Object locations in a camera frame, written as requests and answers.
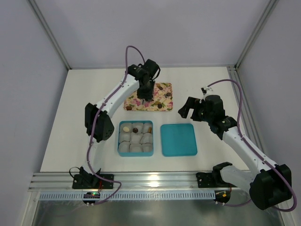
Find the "white oval chocolate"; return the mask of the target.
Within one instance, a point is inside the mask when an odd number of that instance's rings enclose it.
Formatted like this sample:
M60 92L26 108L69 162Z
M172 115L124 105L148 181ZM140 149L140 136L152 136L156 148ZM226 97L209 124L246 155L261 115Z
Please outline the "white oval chocolate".
M129 131L130 131L130 129L129 129L128 127L124 127L123 130L124 130L125 132L129 132Z

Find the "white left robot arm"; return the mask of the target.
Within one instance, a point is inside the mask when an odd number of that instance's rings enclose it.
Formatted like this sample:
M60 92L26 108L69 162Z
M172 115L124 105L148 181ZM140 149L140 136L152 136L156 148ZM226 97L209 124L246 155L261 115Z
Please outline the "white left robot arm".
M146 60L144 64L130 65L126 68L121 82L97 104L88 103L85 106L85 127L89 136L85 164L79 168L79 173L73 176L73 189L97 189L104 186L112 189L114 176L104 176L92 167L90 155L96 151L97 145L108 140L113 132L114 125L111 121L119 106L132 94L145 101L153 99L155 79L160 74L159 65L153 60Z

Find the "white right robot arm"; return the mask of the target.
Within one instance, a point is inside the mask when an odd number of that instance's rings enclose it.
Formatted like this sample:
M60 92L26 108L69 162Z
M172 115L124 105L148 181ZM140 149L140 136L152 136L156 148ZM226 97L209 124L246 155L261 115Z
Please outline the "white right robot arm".
M187 118L189 110L193 111L193 121L206 122L210 130L230 146L249 168L248 172L244 172L229 162L220 163L212 170L215 184L240 188L261 210L289 199L293 200L289 211L295 209L297 201L292 190L291 170L285 164L275 163L241 133L237 121L226 115L220 96L209 95L203 99L188 97L178 113L182 118Z

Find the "floral tray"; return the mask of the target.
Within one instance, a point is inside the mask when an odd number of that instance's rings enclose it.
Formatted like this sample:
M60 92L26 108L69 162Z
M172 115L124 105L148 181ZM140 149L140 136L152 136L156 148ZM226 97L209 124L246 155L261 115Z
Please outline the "floral tray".
M126 110L127 106L132 107L131 111L169 112L173 109L172 84L156 83L153 100L146 101L144 105L141 104L141 99L137 97L137 91L135 91L124 101L123 109Z

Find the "teal lid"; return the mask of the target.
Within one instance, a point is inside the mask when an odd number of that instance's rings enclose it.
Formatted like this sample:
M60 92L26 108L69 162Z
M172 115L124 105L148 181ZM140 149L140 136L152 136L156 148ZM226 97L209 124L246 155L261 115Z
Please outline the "teal lid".
M190 123L164 124L160 127L164 157L195 156L198 153L194 127Z

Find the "teal box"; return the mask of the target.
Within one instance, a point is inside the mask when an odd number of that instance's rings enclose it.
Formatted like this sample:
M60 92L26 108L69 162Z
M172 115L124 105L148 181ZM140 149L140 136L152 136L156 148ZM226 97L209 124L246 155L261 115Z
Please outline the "teal box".
M154 154L154 127L152 121L121 121L118 130L118 154L121 157L151 157Z

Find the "aluminium rail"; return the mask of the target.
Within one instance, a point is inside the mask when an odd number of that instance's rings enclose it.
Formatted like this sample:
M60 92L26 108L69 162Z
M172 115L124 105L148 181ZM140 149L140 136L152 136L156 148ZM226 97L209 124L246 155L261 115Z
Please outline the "aluminium rail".
M195 171L166 172L113 172L114 179L122 183L122 189L198 188ZM28 190L71 190L73 178L67 172L35 173Z

